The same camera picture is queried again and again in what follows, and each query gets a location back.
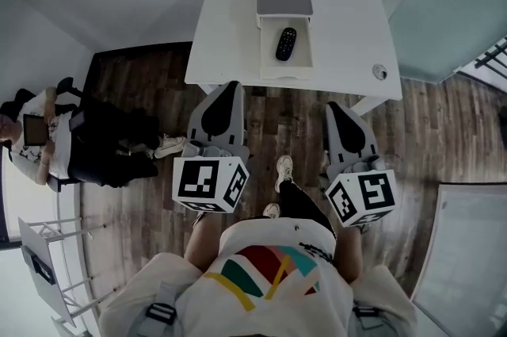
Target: white t-shirt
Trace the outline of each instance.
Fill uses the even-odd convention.
[[[128,335],[163,281],[192,283],[175,305],[184,336],[347,336],[353,299],[389,312],[411,335],[414,308],[387,268],[348,285],[331,262],[334,247],[313,220],[239,222],[222,234],[205,274],[176,255],[157,255],[102,312],[101,333]]]
[[[23,124],[23,116],[25,114],[43,116],[45,102],[46,91],[27,101],[23,105],[17,119]],[[51,158],[49,172],[59,178],[68,178],[67,170],[71,160],[72,141],[71,130],[69,129],[69,121],[71,118],[72,112],[60,114],[53,119],[49,125],[49,138],[55,143],[55,154]],[[14,165],[33,181],[36,181],[40,158],[42,156],[42,148],[43,147],[26,146],[23,133],[11,148]]]

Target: black pants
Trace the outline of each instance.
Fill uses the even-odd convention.
[[[333,227],[326,215],[310,197],[294,183],[285,181],[280,184],[280,217],[310,219],[321,224],[334,234]]]
[[[121,187],[133,179],[157,176],[157,167],[143,153],[117,155],[116,149],[119,140],[156,149],[160,141],[158,119],[138,112],[126,113],[104,103],[94,107],[86,110],[83,127],[72,132],[69,177],[100,186]]]

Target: tablet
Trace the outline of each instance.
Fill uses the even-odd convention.
[[[49,138],[49,131],[46,123],[44,123],[44,117],[24,114],[23,136],[25,137],[25,145],[29,147],[42,147],[46,145]]]

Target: black remote control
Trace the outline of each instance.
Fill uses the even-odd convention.
[[[282,32],[280,41],[278,41],[278,47],[276,48],[276,59],[279,61],[286,61],[291,57],[296,36],[295,30],[291,27],[287,27]]]

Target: white shoes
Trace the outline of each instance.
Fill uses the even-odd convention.
[[[280,217],[280,206],[278,203],[269,203],[269,205],[264,208],[262,216],[267,216],[270,219],[277,219]]]
[[[285,181],[294,182],[292,180],[292,158],[289,155],[282,155],[276,162],[276,171],[278,172],[278,179],[275,183],[275,191],[280,193],[280,184]]]
[[[187,139],[184,137],[170,138],[164,134],[164,137],[162,138],[162,144],[154,151],[153,156],[156,159],[161,159],[170,154],[182,152],[183,148],[185,147],[186,140]]]

